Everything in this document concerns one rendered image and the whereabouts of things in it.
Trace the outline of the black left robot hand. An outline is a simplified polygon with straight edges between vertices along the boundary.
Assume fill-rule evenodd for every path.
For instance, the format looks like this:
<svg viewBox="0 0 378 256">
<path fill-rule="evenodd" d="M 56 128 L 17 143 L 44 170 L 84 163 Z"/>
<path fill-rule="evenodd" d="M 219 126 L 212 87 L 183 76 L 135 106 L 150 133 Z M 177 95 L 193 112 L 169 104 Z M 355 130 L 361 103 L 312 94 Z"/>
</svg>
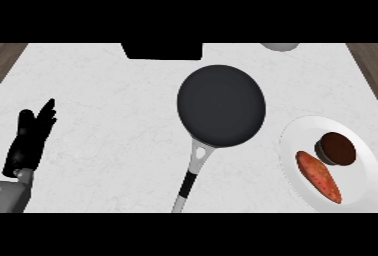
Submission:
<svg viewBox="0 0 378 256">
<path fill-rule="evenodd" d="M 23 109 L 17 116 L 16 137 L 7 151 L 2 175 L 16 177 L 16 171 L 28 168 L 35 170 L 39 164 L 44 143 L 56 123 L 54 99 L 44 104 L 38 115 Z"/>
</svg>

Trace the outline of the dark grey frying pan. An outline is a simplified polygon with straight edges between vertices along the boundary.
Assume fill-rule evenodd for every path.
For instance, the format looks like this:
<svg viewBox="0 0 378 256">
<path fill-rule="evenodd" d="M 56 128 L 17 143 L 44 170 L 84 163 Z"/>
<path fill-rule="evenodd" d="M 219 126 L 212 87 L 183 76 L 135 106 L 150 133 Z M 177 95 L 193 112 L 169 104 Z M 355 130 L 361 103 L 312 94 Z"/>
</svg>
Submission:
<svg viewBox="0 0 378 256">
<path fill-rule="evenodd" d="M 183 211 L 199 170 L 214 150 L 240 145 L 261 129 L 265 100 L 252 77 L 228 65 L 199 68 L 178 89 L 177 114 L 191 137 L 191 152 L 172 213 Z"/>
</svg>

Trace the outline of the white plate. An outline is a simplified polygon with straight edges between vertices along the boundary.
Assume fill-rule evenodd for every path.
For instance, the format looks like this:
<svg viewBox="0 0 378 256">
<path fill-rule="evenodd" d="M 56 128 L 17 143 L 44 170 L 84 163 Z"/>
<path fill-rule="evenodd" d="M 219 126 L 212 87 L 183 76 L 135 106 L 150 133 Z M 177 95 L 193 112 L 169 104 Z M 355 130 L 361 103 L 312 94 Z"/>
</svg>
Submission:
<svg viewBox="0 0 378 256">
<path fill-rule="evenodd" d="M 320 192 L 298 155 L 305 153 L 320 161 L 314 147 L 329 132 L 343 135 L 355 149 L 355 160 L 349 165 L 324 164 L 341 195 L 338 202 Z M 358 135 L 342 123 L 321 116 L 296 118 L 283 129 L 279 149 L 284 177 L 298 196 L 317 212 L 378 213 L 378 158 Z"/>
</svg>

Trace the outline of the chocolate cupcake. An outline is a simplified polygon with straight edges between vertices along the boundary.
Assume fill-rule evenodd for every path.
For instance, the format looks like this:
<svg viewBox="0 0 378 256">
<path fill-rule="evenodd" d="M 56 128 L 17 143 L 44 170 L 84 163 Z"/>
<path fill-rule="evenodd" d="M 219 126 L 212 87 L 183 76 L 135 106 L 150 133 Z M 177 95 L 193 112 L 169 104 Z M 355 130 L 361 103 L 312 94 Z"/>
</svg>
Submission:
<svg viewBox="0 0 378 256">
<path fill-rule="evenodd" d="M 320 137 L 314 144 L 314 152 L 327 165 L 348 166 L 355 161 L 354 145 L 348 138 L 336 132 L 327 132 Z"/>
</svg>

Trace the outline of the black appliance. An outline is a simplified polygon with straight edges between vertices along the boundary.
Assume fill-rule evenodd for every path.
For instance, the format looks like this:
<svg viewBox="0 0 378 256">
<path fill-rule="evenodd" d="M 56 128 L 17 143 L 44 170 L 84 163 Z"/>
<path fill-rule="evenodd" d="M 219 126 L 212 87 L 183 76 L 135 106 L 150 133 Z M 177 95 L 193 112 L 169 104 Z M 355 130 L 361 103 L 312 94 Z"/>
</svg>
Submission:
<svg viewBox="0 0 378 256">
<path fill-rule="evenodd" d="M 191 61 L 202 59 L 200 43 L 122 43 L 121 46 L 129 59 Z"/>
</svg>

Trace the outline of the pale grey round object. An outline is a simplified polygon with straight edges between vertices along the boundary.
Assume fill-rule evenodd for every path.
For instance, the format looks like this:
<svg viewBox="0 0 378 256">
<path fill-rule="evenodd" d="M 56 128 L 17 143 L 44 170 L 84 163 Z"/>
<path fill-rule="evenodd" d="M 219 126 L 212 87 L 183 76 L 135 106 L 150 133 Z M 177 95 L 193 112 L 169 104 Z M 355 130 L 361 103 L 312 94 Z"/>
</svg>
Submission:
<svg viewBox="0 0 378 256">
<path fill-rule="evenodd" d="M 286 52 L 298 47 L 298 43 L 262 43 L 262 46 L 271 51 Z"/>
</svg>

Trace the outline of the orange sweet potato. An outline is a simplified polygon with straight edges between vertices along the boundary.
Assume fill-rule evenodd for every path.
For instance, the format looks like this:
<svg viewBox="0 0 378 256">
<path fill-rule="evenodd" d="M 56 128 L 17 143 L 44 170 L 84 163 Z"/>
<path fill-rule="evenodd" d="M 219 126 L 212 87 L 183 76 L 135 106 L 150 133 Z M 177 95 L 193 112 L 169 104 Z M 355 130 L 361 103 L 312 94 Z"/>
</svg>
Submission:
<svg viewBox="0 0 378 256">
<path fill-rule="evenodd" d="M 299 172 L 318 193 L 336 204 L 341 203 L 341 192 L 324 164 L 304 151 L 295 154 Z"/>
</svg>

